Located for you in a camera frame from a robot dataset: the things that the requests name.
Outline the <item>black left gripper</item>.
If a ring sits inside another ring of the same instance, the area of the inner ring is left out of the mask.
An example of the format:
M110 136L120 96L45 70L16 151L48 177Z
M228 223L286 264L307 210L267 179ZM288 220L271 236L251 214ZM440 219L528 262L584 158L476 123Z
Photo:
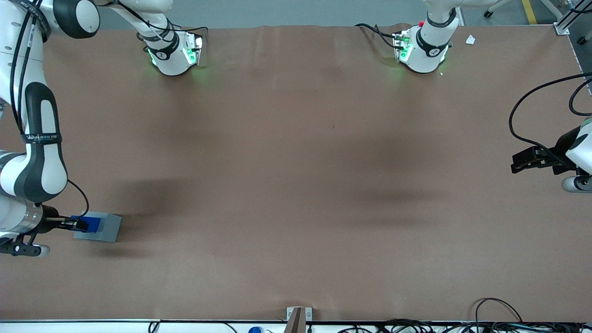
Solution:
M513 162L530 162L527 164L514 163L510 166L512 173L519 173L526 171L527 169L541 169L552 167L554 175L560 175L568 171L576 171L577 167L569 158L566 153L568 149L573 145L579 135L579 128L574 128L571 131L561 135L553 148L550 150L556 156L557 163L544 163L553 161L554 158L551 154L540 146L531 146L530 148L524 149L512 156Z

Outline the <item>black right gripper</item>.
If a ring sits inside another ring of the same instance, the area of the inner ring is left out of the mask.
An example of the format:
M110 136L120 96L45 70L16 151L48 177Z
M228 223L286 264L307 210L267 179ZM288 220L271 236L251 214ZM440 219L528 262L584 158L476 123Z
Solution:
M75 231L87 231L89 225L86 221L75 220L71 217L62 217L58 210L51 206L42 205L43 215L41 219L41 234L45 234L55 229L58 225L60 229Z

